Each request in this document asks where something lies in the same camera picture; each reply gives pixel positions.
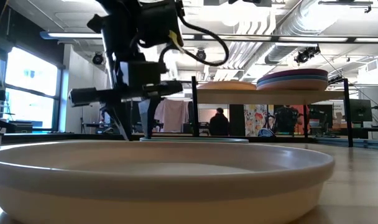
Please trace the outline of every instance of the shelf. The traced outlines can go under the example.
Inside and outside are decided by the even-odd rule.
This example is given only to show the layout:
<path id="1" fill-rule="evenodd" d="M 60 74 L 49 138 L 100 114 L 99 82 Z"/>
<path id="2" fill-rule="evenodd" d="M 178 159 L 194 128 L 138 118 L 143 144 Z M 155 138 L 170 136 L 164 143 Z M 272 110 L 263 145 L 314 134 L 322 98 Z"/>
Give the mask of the shelf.
<path id="1" fill-rule="evenodd" d="M 205 104 L 309 105 L 343 98 L 343 91 L 197 90 L 198 103 Z"/>

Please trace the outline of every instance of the yellow tag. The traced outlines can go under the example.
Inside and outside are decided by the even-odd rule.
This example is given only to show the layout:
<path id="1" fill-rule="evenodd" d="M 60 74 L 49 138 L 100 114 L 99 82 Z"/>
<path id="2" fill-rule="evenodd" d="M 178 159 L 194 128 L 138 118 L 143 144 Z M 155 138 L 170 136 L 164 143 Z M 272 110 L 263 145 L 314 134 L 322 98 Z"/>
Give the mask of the yellow tag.
<path id="1" fill-rule="evenodd" d="M 174 31 L 172 31 L 172 30 L 170 30 L 170 35 L 168 35 L 170 38 L 171 38 L 171 40 L 172 40 L 172 42 L 174 43 L 174 45 L 177 47 L 177 49 L 179 50 L 179 51 L 181 51 L 181 53 L 185 53 L 185 51 L 183 50 L 183 48 L 179 45 L 179 43 L 178 43 L 178 36 L 177 36 L 177 34 L 176 33 L 174 33 Z"/>

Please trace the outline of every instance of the black pole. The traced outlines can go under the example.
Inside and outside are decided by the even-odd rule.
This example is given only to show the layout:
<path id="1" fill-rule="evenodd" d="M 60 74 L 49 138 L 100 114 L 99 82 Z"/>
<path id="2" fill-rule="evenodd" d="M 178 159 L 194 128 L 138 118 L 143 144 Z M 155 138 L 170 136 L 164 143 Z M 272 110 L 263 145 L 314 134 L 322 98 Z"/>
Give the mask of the black pole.
<path id="1" fill-rule="evenodd" d="M 266 128 L 269 128 L 269 105 L 266 105 Z"/>
<path id="2" fill-rule="evenodd" d="M 351 104 L 349 102 L 349 85 L 347 78 L 344 78 L 344 110 L 346 127 L 348 129 L 348 147 L 353 147 Z"/>
<path id="3" fill-rule="evenodd" d="M 305 138 L 308 138 L 308 115 L 307 115 L 307 106 L 303 105 L 303 132 Z"/>
<path id="4" fill-rule="evenodd" d="M 191 77 L 191 93 L 193 100 L 193 137 L 199 137 L 199 114 L 198 114 L 198 104 L 197 104 L 197 81 L 196 77 Z"/>

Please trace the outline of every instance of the white cloth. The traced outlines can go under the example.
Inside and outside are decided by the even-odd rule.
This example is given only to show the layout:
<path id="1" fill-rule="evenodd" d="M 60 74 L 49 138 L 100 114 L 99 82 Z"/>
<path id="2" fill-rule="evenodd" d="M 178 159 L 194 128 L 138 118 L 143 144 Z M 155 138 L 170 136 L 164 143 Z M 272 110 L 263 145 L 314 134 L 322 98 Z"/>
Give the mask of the white cloth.
<path id="1" fill-rule="evenodd" d="M 154 119 L 164 124 L 161 132 L 180 132 L 182 124 L 188 120 L 188 103 L 165 99 L 157 105 Z"/>

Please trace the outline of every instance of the table surface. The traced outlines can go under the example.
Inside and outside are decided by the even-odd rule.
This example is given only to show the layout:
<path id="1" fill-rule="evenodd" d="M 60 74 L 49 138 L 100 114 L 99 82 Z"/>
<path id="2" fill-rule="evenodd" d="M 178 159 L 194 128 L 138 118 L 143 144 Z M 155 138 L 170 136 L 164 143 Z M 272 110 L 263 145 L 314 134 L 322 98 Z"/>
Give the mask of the table surface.
<path id="1" fill-rule="evenodd" d="M 319 206 L 291 224 L 378 224 L 378 151 L 320 144 L 268 144 L 299 147 L 334 156 Z M 0 224 L 18 224 L 0 209 Z"/>

